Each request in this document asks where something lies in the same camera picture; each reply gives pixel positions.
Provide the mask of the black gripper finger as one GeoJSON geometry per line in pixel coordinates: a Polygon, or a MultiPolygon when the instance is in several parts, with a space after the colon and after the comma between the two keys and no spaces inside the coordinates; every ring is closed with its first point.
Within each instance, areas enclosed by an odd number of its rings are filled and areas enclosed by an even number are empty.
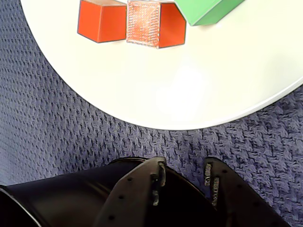
{"type": "Polygon", "coordinates": [[[159,204],[166,182],[166,159],[153,157],[115,184],[94,222],[95,227],[143,227],[147,209],[159,204]]]}
{"type": "Polygon", "coordinates": [[[215,157],[204,162],[205,185],[211,190],[213,227],[288,227],[234,170],[215,157]]]}

